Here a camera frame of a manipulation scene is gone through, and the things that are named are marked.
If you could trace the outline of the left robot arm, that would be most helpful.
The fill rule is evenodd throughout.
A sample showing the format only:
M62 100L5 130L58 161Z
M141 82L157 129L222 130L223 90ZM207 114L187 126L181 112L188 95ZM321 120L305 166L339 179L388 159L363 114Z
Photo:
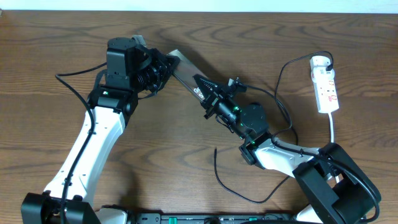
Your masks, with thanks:
M61 169L41 194L28 193L21 205L23 223L133 223L134 215L117 205L94 211L97 183L107 158L140 100L156 95L180 59L149 49L144 38L117 37L107 43L106 62L84 99L81 131Z

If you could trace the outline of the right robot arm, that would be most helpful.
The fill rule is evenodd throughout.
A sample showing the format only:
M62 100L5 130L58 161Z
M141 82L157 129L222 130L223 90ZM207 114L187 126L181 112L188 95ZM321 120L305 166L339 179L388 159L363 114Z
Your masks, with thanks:
M308 205L294 215L295 223L370 223L378 218L381 194L340 145L308 148L283 142L269 132L260 104L240 107L233 100L247 89L239 80L223 85L199 74L193 79L205 118L215 116L244 140L239 150L248 164L297 181Z

